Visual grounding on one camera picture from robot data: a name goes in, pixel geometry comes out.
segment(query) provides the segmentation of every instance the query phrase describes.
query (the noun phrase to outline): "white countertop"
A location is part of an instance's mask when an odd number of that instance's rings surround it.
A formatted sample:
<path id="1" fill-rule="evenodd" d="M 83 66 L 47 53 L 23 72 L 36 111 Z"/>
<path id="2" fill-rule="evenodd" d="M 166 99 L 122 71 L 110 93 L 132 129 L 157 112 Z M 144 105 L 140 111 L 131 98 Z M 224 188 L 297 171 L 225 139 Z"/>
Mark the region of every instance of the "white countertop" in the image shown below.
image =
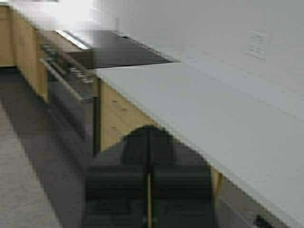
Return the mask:
<path id="1" fill-rule="evenodd" d="M 97 75 L 291 228 L 304 228 L 304 122 L 183 63 Z"/>
<path id="2" fill-rule="evenodd" d="M 10 0 L 6 3 L 21 13 L 40 30 L 94 30 L 103 28 L 85 14 L 81 7 L 58 2 L 28 2 Z"/>

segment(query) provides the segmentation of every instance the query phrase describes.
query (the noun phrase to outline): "electrical outlet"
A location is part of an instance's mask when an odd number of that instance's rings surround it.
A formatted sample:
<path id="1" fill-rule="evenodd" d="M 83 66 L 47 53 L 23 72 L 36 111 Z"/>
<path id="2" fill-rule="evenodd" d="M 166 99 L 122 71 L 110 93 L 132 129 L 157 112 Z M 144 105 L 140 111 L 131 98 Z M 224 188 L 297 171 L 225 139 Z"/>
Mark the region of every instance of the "electrical outlet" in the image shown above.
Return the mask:
<path id="1" fill-rule="evenodd" d="M 268 35 L 250 31 L 249 33 L 249 45 L 247 54 L 265 59 L 266 58 L 266 46 L 268 45 Z"/>

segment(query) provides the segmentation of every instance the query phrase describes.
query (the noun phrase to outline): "wooden cabinet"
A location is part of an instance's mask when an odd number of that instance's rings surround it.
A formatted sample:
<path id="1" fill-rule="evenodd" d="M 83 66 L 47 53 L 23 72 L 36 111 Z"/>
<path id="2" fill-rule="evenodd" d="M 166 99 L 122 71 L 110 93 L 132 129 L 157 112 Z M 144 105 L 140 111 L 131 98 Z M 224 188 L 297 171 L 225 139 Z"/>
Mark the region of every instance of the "wooden cabinet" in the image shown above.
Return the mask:
<path id="1" fill-rule="evenodd" d="M 40 39 L 35 28 L 18 12 L 12 12 L 16 65 L 35 93 L 47 101 L 46 70 L 40 63 Z"/>
<path id="2" fill-rule="evenodd" d="M 0 6 L 0 67 L 15 65 L 9 8 Z"/>
<path id="3" fill-rule="evenodd" d="M 101 83 L 101 151 L 120 141 L 137 127 L 155 121 L 119 95 L 106 83 Z"/>

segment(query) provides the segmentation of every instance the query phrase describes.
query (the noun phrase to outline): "white wall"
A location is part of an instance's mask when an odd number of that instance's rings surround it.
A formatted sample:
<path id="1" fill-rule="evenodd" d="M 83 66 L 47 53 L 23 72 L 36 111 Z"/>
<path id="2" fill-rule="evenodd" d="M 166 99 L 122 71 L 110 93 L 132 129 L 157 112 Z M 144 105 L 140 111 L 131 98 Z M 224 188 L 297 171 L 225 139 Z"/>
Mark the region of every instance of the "white wall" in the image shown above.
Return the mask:
<path id="1" fill-rule="evenodd" d="M 303 0 L 93 0 L 90 13 L 304 119 L 303 9 Z M 266 60 L 245 54 L 250 30 L 269 35 Z"/>

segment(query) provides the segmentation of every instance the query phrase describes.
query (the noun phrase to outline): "cabinet handle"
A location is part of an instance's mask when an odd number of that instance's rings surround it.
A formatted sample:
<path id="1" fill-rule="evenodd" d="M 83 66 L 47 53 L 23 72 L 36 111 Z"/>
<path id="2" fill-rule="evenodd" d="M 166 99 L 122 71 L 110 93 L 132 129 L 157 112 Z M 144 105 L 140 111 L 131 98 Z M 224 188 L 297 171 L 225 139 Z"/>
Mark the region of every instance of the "cabinet handle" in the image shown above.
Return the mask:
<path id="1" fill-rule="evenodd" d="M 123 134 L 121 134 L 119 132 L 119 130 L 117 130 L 116 127 L 111 127 L 111 129 L 115 132 L 115 134 L 117 135 L 118 138 L 122 138 L 124 136 Z"/>
<path id="2" fill-rule="evenodd" d="M 113 104 L 116 106 L 116 108 L 117 108 L 118 110 L 120 110 L 120 111 L 127 111 L 126 108 L 123 108 L 123 107 L 121 107 L 121 106 L 118 104 L 118 101 L 113 100 L 112 102 L 113 102 Z"/>

